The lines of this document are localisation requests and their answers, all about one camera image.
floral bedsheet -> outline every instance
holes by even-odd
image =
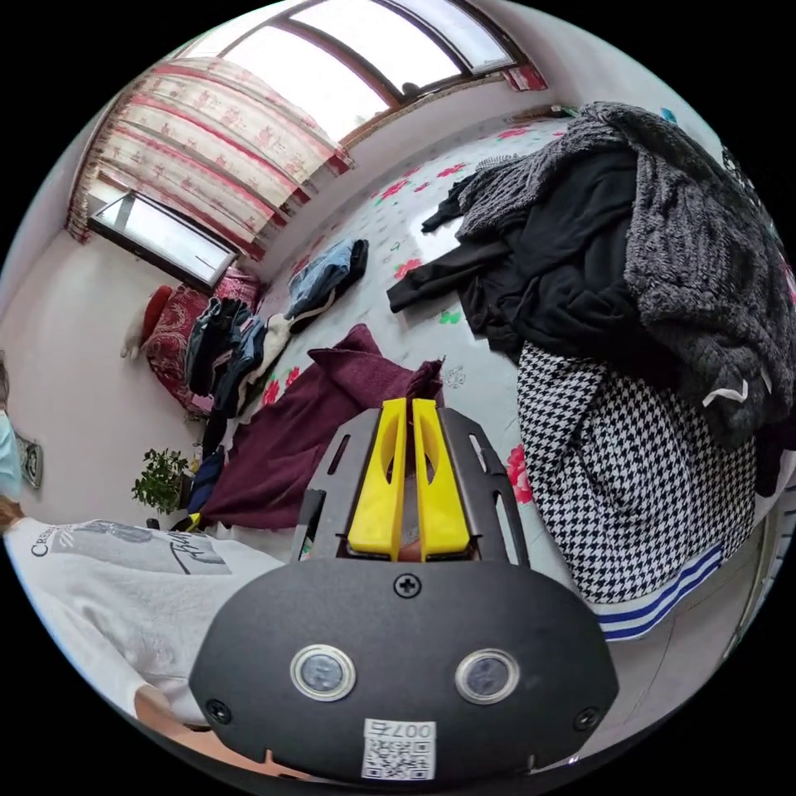
[[[402,163],[385,175],[382,187],[357,197],[338,212],[295,262],[272,284],[260,315],[283,312],[289,304],[288,282],[315,255],[342,238],[368,240],[367,270],[321,318],[297,335],[285,349],[258,405],[279,399],[310,363],[307,352],[339,342],[357,323],[365,323],[385,357],[410,369],[423,360],[443,358],[445,404],[476,420],[506,464],[514,487],[534,569],[572,586],[568,570],[547,535],[533,503],[517,421],[517,367],[476,339],[458,297],[392,314],[386,291],[413,268],[457,245],[460,221],[424,235],[422,222],[448,195],[454,182],[473,172],[485,158],[530,153],[564,133],[564,119],[538,119],[519,127],[485,124]],[[246,422],[250,415],[241,419]],[[233,428],[228,430],[227,444]],[[262,531],[233,529],[235,537],[273,552],[275,540]]]

potted plant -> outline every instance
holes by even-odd
[[[150,449],[143,461],[143,471],[132,490],[135,500],[163,516],[184,508],[191,491],[188,460],[176,450]]]

label sticker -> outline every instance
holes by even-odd
[[[365,719],[362,778],[417,782],[434,778],[435,721]]]

window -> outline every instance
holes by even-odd
[[[324,0],[291,19],[341,41],[398,88],[460,75],[448,53],[414,23],[372,0]]]
[[[271,84],[336,141],[420,97],[528,62],[466,0],[283,0],[179,57],[226,58]]]
[[[91,216],[88,227],[205,293],[239,254],[223,239],[135,191]]]
[[[334,141],[389,107],[337,58],[276,27],[255,31],[226,58],[306,111]]]

person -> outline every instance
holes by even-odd
[[[19,464],[17,436],[6,412],[8,371],[5,352],[0,351],[0,494],[19,503],[22,493],[22,467]]]
[[[229,539],[93,520],[26,516],[0,352],[0,534],[27,597],[84,679],[122,712],[195,751],[263,774],[301,774],[227,749],[188,686],[221,606],[283,563]],[[402,558],[418,560],[419,546]]]

